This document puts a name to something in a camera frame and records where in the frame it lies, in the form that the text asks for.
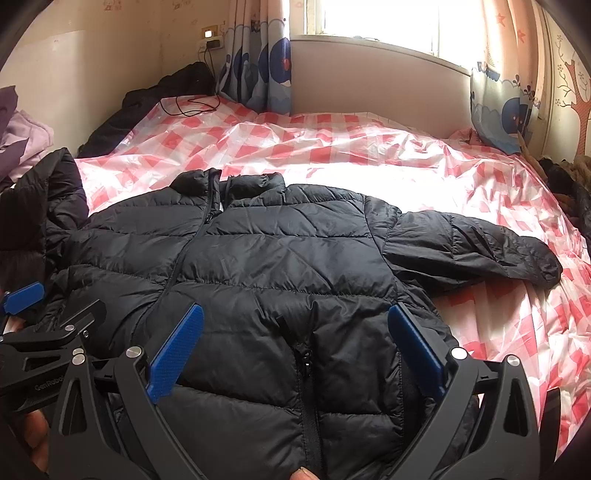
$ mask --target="window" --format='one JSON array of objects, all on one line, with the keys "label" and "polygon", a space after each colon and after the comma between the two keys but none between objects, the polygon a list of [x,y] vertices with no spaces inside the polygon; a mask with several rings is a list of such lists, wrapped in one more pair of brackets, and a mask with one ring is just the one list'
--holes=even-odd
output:
[{"label": "window", "polygon": [[361,37],[471,69],[483,56],[475,0],[307,0],[307,33]]}]

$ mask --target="red and white checkered sheet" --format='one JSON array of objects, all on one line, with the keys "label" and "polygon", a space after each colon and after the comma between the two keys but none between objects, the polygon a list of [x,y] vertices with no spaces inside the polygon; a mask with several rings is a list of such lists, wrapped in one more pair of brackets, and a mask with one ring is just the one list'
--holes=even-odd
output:
[{"label": "red and white checkered sheet", "polygon": [[[195,108],[181,98],[184,111]],[[204,100],[217,104],[216,98]],[[163,101],[178,111],[174,99]],[[178,173],[216,167],[222,177],[279,171],[286,183],[351,189],[402,211],[436,209],[482,218],[546,242],[564,274],[552,291],[490,280],[436,300],[475,357],[518,355],[538,419],[561,388],[559,451],[591,406],[591,265],[584,239],[553,195],[517,156],[438,140],[363,114],[257,115],[221,100],[215,113],[169,116],[157,105],[108,156],[78,160],[91,211],[168,186]]]}]

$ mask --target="black cable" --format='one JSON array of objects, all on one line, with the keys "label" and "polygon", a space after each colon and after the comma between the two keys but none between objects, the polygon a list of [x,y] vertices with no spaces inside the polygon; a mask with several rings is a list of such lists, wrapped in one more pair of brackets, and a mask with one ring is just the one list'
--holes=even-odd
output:
[{"label": "black cable", "polygon": [[[209,65],[207,64],[207,60],[205,58],[206,53],[209,52],[209,60],[211,61],[212,64],[212,69],[209,70]],[[207,70],[209,71],[209,73],[212,74],[212,77],[215,80],[215,75],[213,74],[213,71],[215,70],[214,66],[213,66],[213,59],[212,59],[212,52],[211,50],[209,50],[208,48],[205,49],[205,52],[203,53],[203,63],[205,64],[205,66],[207,67]],[[217,105],[213,106],[213,105],[209,105],[208,103],[205,102],[199,102],[197,99],[192,99],[192,100],[188,100],[189,103],[192,103],[194,105],[201,105],[201,106],[205,106],[207,107],[206,109],[200,109],[200,110],[189,110],[187,112],[183,112],[181,110],[180,105],[178,104],[178,96],[174,98],[174,103],[176,103],[177,108],[179,113],[170,113],[166,110],[166,108],[164,108],[164,105],[162,104],[162,99],[160,99],[160,108],[164,111],[164,113],[166,113],[169,116],[186,116],[186,117],[192,117],[192,116],[196,116],[196,115],[200,115],[201,113],[214,113],[217,111],[218,107],[220,106],[220,104],[222,103],[222,100],[220,98],[220,96],[216,93],[216,97],[217,97]]]}]

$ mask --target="window sill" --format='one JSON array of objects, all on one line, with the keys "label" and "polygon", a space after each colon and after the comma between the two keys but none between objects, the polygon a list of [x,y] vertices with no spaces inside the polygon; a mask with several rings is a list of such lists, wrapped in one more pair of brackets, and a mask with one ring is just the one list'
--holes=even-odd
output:
[{"label": "window sill", "polygon": [[455,70],[456,72],[463,73],[464,75],[470,76],[470,71],[465,69],[462,66],[456,65],[451,63],[450,61],[440,59],[438,57],[434,57],[427,53],[423,53],[416,50],[411,50],[410,48],[398,47],[396,45],[391,45],[389,43],[383,43],[374,40],[363,40],[361,38],[351,38],[351,37],[337,37],[333,35],[292,35],[291,41],[325,41],[325,42],[332,42],[332,43],[345,43],[349,45],[361,45],[364,47],[372,47],[372,48],[379,48],[381,50],[391,50],[397,53],[401,53],[403,55],[409,55],[411,57],[416,57],[418,59],[432,61],[433,63],[437,63],[442,67],[446,67],[448,69]]}]

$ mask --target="curtain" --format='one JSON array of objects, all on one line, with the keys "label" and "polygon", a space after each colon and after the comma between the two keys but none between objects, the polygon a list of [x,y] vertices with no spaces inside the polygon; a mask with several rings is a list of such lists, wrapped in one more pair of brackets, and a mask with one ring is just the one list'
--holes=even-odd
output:
[{"label": "curtain", "polygon": [[217,91],[255,112],[291,111],[288,0],[231,0]]},{"label": "curtain", "polygon": [[472,70],[472,123],[491,146],[519,153],[518,133],[527,137],[540,107],[535,7],[532,0],[475,1],[482,6],[483,55]]}]

